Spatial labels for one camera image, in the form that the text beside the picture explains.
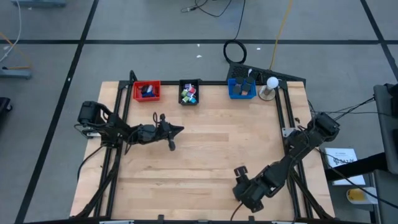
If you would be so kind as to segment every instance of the wooden tabletop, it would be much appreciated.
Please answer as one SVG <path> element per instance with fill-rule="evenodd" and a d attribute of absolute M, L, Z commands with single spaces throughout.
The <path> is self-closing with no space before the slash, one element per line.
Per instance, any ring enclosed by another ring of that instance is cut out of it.
<path fill-rule="evenodd" d="M 307 126 L 311 119 L 303 83 L 290 82 L 289 95 L 295 118 Z M 118 83 L 103 82 L 98 102 L 113 109 Z M 164 113 L 166 121 L 185 129 L 176 136 L 176 150 L 167 141 L 133 146 L 122 156 L 113 206 L 113 219 L 229 220 L 239 205 L 232 193 L 236 185 L 233 169 L 248 168 L 249 178 L 266 165 L 284 156 L 275 100 L 231 100 L 227 86 L 200 86 L 200 103 L 181 106 L 178 86 L 162 85 L 160 101 L 138 103 L 131 100 L 127 123 L 152 124 L 152 114 Z M 285 105 L 281 92 L 282 107 Z M 88 141 L 85 156 L 100 144 Z M 82 168 L 71 215 L 76 215 L 98 189 L 105 150 Z M 334 215 L 322 161 L 312 151 L 303 165 L 308 189 L 326 212 Z M 298 190 L 302 216 L 302 194 Z M 102 210 L 106 208 L 104 194 Z M 292 220 L 292 202 L 285 186 L 273 198 L 262 199 L 264 209 L 252 214 L 242 206 L 234 220 Z"/>

